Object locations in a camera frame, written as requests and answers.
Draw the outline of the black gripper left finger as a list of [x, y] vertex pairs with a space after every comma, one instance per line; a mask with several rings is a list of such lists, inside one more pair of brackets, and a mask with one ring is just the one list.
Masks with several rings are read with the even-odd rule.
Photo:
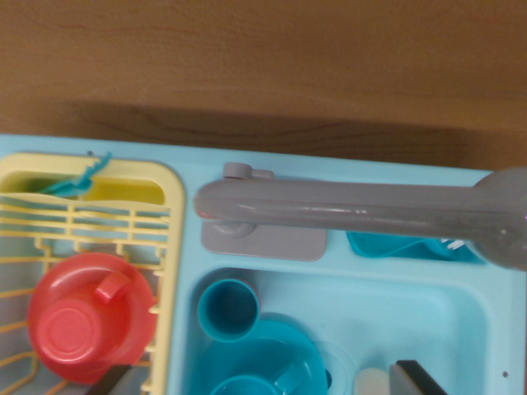
[[141, 392], [143, 369], [131, 365], [114, 365], [92, 384], [86, 395], [132, 395]]

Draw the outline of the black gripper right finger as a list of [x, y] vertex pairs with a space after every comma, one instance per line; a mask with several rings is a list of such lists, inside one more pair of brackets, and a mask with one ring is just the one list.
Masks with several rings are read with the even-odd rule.
[[390, 395], [446, 395], [447, 392], [416, 360], [398, 360], [389, 367]]

